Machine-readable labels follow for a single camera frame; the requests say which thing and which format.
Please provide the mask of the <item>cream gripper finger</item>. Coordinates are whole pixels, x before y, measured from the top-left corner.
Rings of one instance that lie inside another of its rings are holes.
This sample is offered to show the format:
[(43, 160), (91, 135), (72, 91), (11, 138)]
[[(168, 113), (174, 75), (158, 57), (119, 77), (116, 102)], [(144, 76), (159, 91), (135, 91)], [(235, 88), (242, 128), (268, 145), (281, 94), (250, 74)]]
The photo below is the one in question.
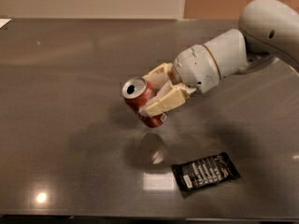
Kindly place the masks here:
[(195, 91), (196, 88), (187, 87), (183, 83), (173, 84), (167, 81), (156, 96), (138, 109), (138, 113), (144, 117), (155, 117), (184, 105)]
[(143, 76), (155, 90), (159, 90), (172, 76), (171, 63), (162, 63)]

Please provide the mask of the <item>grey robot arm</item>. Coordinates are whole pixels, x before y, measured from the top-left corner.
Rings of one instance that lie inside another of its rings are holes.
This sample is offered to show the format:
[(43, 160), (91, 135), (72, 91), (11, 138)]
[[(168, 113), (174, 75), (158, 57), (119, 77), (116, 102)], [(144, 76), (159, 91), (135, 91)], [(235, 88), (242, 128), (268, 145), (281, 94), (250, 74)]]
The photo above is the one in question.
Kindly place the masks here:
[(253, 72), (275, 59), (299, 67), (299, 14), (278, 0), (254, 0), (243, 8), (236, 29), (182, 51), (145, 75), (158, 93), (139, 113), (160, 115), (183, 105), (195, 91), (205, 93), (231, 75)]

